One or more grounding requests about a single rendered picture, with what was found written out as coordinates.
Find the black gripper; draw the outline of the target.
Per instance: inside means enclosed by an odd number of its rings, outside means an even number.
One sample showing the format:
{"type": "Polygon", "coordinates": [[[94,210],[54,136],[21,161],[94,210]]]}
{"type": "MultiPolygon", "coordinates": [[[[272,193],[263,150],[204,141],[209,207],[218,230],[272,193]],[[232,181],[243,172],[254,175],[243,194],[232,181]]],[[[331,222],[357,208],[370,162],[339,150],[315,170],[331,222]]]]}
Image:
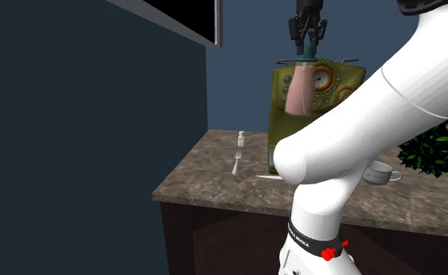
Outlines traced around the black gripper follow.
{"type": "Polygon", "coordinates": [[[328,20],[320,19],[320,12],[323,8],[323,0],[296,0],[296,13],[288,21],[290,39],[294,40],[297,47],[297,55],[304,52],[304,35],[307,26],[307,18],[309,19],[308,36],[311,50],[315,54],[317,47],[325,36],[325,30],[328,20]]]}

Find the pink bottle with teal cap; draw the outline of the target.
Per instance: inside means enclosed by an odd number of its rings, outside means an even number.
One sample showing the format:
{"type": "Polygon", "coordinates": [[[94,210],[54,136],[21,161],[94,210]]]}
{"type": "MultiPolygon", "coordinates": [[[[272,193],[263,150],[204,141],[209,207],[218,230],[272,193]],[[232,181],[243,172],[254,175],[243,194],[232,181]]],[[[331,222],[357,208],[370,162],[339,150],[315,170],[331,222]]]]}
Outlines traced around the pink bottle with teal cap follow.
{"type": "Polygon", "coordinates": [[[304,52],[297,56],[293,77],[289,86],[285,112],[291,116],[310,116],[311,102],[315,92],[313,65],[317,61],[311,45],[304,46],[304,52]]]}

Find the green retro coffee machine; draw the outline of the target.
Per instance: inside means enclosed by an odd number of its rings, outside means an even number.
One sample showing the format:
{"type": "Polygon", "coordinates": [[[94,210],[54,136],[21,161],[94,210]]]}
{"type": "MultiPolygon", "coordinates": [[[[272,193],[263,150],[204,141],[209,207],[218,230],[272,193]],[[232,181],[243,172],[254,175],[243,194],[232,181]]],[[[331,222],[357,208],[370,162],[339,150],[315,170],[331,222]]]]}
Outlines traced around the green retro coffee machine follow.
{"type": "Polygon", "coordinates": [[[276,174],[273,152],[276,144],[298,132],[314,120],[335,108],[364,82],[366,69],[354,66],[354,59],[334,62],[319,59],[313,64],[314,99],[311,103],[311,115],[291,116],[285,112],[289,87],[295,70],[291,59],[280,59],[280,65],[272,72],[272,93],[268,124],[268,171],[276,174]]]}

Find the white cup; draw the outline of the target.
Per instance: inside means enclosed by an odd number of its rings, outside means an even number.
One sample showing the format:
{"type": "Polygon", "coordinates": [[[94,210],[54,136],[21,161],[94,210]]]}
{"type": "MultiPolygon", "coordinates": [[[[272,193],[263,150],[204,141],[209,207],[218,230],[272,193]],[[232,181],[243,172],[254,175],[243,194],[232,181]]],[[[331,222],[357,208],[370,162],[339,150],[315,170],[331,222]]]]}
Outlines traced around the white cup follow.
{"type": "Polygon", "coordinates": [[[383,185],[402,180],[403,174],[395,171],[390,165],[384,162],[373,161],[364,171],[361,178],[370,184],[383,185]]]}

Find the green leafy plant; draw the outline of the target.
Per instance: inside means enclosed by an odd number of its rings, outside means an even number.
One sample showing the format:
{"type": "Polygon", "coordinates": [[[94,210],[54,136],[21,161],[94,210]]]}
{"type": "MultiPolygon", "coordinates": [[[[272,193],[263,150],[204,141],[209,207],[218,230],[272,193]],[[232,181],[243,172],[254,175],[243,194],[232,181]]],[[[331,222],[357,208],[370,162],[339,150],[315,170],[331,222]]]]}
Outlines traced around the green leafy plant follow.
{"type": "Polygon", "coordinates": [[[448,120],[399,146],[401,165],[440,177],[448,174],[448,120]]]}

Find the dark brown counter cabinet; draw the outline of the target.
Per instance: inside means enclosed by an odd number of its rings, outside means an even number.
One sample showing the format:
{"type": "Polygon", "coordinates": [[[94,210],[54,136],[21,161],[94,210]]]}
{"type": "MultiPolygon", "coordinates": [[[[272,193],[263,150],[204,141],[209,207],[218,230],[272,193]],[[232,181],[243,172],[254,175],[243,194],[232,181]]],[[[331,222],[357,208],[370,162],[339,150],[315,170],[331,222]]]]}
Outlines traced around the dark brown counter cabinet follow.
{"type": "MultiPolygon", "coordinates": [[[[163,202],[169,275],[277,275],[287,219],[163,202]]],[[[448,237],[343,224],[362,275],[448,275],[448,237]]]]}

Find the black wall screen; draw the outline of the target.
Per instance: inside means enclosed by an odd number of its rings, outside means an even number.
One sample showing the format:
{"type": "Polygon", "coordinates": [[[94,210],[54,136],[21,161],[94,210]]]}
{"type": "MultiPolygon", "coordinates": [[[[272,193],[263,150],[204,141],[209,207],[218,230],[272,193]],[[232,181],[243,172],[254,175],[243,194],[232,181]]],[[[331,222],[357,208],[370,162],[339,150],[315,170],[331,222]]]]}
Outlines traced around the black wall screen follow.
{"type": "Polygon", "coordinates": [[[222,47],[222,0],[106,1],[205,47],[222,47]]]}

